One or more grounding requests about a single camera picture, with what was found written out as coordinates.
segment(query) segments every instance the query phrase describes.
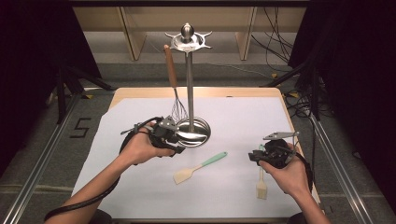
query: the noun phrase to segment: hand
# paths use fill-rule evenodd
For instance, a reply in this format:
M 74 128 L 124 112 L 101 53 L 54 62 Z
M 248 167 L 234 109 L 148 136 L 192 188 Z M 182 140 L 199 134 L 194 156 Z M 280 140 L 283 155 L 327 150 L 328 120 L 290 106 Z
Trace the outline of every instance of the hand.
M 125 146 L 119 158 L 126 163 L 127 166 L 131 166 L 132 164 L 143 163 L 148 161 L 153 157 L 162 157 L 162 156 L 171 156 L 175 154 L 175 151 L 169 148 L 156 148 L 149 141 L 149 130 L 147 128 L 139 129 L 139 132 L 136 133 L 131 140 L 129 140 L 128 144 Z
M 291 197 L 299 193 L 309 192 L 304 164 L 297 157 L 294 157 L 283 169 L 277 169 L 265 161 L 259 161 L 259 165 L 270 174 L 279 187 Z

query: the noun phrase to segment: floor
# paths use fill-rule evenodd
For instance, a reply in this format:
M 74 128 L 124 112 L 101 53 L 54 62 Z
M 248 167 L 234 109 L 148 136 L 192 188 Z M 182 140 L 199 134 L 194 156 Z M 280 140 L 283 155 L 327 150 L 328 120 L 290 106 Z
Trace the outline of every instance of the floor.
M 162 33 L 149 33 L 145 46 L 138 61 L 131 61 L 128 49 L 124 41 L 122 33 L 86 33 L 87 40 L 92 49 L 93 56 L 98 63 L 98 67 L 102 72 L 103 80 L 114 86 L 167 86 L 167 78 L 163 76 L 163 44 L 168 44 L 170 38 Z M 261 43 L 268 43 L 269 37 L 264 34 L 253 34 Z M 290 43 L 293 42 L 295 34 L 282 34 L 282 36 Z M 270 48 L 276 52 L 281 52 L 279 44 L 272 42 Z M 281 76 L 284 74 L 278 70 L 289 70 L 286 63 L 275 56 L 273 53 L 265 53 L 265 50 L 254 40 L 250 43 L 249 55 L 246 61 L 239 59 L 234 35 L 232 33 L 217 33 L 207 37 L 206 44 L 213 49 L 202 49 L 193 53 L 194 67 L 203 71 L 221 71 L 230 69 L 230 77 L 238 77 L 233 80 L 223 80 L 213 78 L 215 72 L 206 77 L 202 75 L 197 78 L 197 86 L 258 86 L 269 83 L 273 75 Z M 183 76 L 180 67 L 184 64 L 183 53 L 174 53 L 174 60 L 177 66 L 178 75 Z M 134 74 L 138 74 L 139 69 L 149 69 L 151 77 L 155 83 L 148 83 L 148 78 L 136 78 Z M 265 66 L 263 69 L 257 69 L 258 66 Z M 293 77 L 279 89 L 287 93 L 293 90 L 293 83 L 298 77 Z M 82 81 L 84 87 L 94 88 L 90 83 Z M 70 123 L 66 124 L 66 129 L 62 133 L 57 149 L 51 155 L 51 159 L 47 164 L 45 172 L 40 177 L 38 185 L 35 187 L 29 203 L 24 208 L 20 223 L 40 223 L 45 215 L 45 211 L 49 211 L 66 200 L 74 187 L 76 176 L 85 158 L 89 153 L 94 132 L 97 130 L 97 124 L 103 114 L 106 113 L 108 105 L 111 101 L 112 94 L 105 91 L 89 91 L 86 97 L 78 100 L 76 108 Z M 298 103 L 298 98 L 288 96 L 288 102 L 291 105 Z M 329 108 L 323 109 L 328 114 L 321 117 L 321 125 L 325 128 L 332 146 L 336 149 L 338 156 L 346 169 L 359 195 L 362 197 L 367 207 L 372 223 L 396 223 L 396 216 L 389 208 L 386 200 L 379 191 L 373 179 L 364 164 L 353 155 L 354 148 L 348 142 L 347 136 L 344 134 L 342 126 L 332 114 Z M 290 115 L 295 112 L 295 107 L 290 107 Z M 7 171 L 0 179 L 0 217 L 7 214 L 9 206 L 15 200 L 21 186 L 28 178 L 31 170 L 35 167 L 35 162 L 39 159 L 43 148 L 47 146 L 48 139 L 55 129 L 57 120 L 56 102 L 49 104 L 48 108 L 43 112 L 41 120 L 35 126 L 35 131 L 25 143 L 26 148 L 20 151 Z M 71 135 L 82 135 L 81 131 L 76 131 L 75 122 L 86 122 L 85 125 L 90 128 L 91 132 L 87 132 L 86 137 L 70 138 Z M 312 141 L 312 124 L 308 119 L 293 116 L 291 118 L 295 129 L 304 130 L 299 138 L 302 146 L 307 148 L 305 156 L 312 158 L 314 151 L 310 150 L 313 146 Z M 316 187 L 321 200 L 321 206 L 326 212 L 332 223 L 361 223 L 355 216 L 353 209 L 348 201 L 342 185 L 340 185 L 337 176 L 329 163 L 328 157 L 323 153 L 323 146 L 319 140 L 315 141 L 315 171 L 316 171 Z

